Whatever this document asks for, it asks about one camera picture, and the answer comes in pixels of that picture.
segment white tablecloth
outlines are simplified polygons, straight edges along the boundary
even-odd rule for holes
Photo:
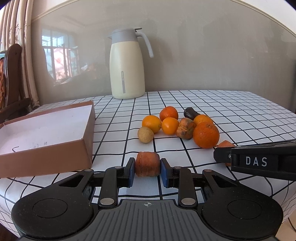
[[[172,167],[188,167],[195,173],[212,169],[274,198],[282,206],[285,219],[294,210],[296,182],[232,172],[224,164],[215,162],[214,149],[201,149],[193,140],[167,136],[162,131],[148,144],[139,142],[137,138],[145,116],[158,116],[165,106],[174,106],[180,119],[187,107],[211,117],[220,132],[219,143],[228,140],[236,145],[250,145],[295,139],[296,115],[289,110],[251,92],[192,90],[148,92],[129,100],[118,100],[112,96],[91,97],[43,105],[35,112],[88,100],[93,100],[96,112],[92,166],[95,172],[125,165],[130,157],[136,158],[139,151],[154,151],[161,158],[166,158]],[[18,236],[11,220],[15,202],[72,174],[1,178],[2,225]],[[100,188],[96,188],[93,202],[98,201],[99,192]],[[177,192],[176,188],[164,188],[159,177],[135,176],[133,187],[119,190],[119,199],[177,199]],[[198,201],[203,202],[200,189],[196,188],[196,192]]]

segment wooden chair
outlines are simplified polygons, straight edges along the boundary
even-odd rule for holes
[[[4,54],[3,65],[0,65],[0,77],[4,78],[4,106],[0,109],[0,123],[28,114],[27,107],[30,98],[22,98],[22,74],[21,74],[22,47],[14,44]]]

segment cardboard box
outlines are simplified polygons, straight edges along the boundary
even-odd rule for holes
[[[91,168],[92,101],[36,112],[0,125],[0,178]]]

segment metal pivot screw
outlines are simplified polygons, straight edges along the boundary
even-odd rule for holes
[[[114,203],[114,199],[109,198],[109,197],[105,197],[105,198],[101,199],[100,203],[103,204],[103,205],[111,205],[111,204]]]
[[[193,205],[195,203],[195,200],[193,198],[186,197],[181,200],[181,203],[183,203],[184,205]]]

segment gray wall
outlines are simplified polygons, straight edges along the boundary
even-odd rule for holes
[[[154,58],[139,39],[147,91],[251,91],[295,110],[296,37],[262,14],[230,0],[80,0],[32,23],[35,81],[42,104],[111,94],[110,32],[143,27]],[[48,75],[41,30],[74,36],[81,66],[64,84]]]

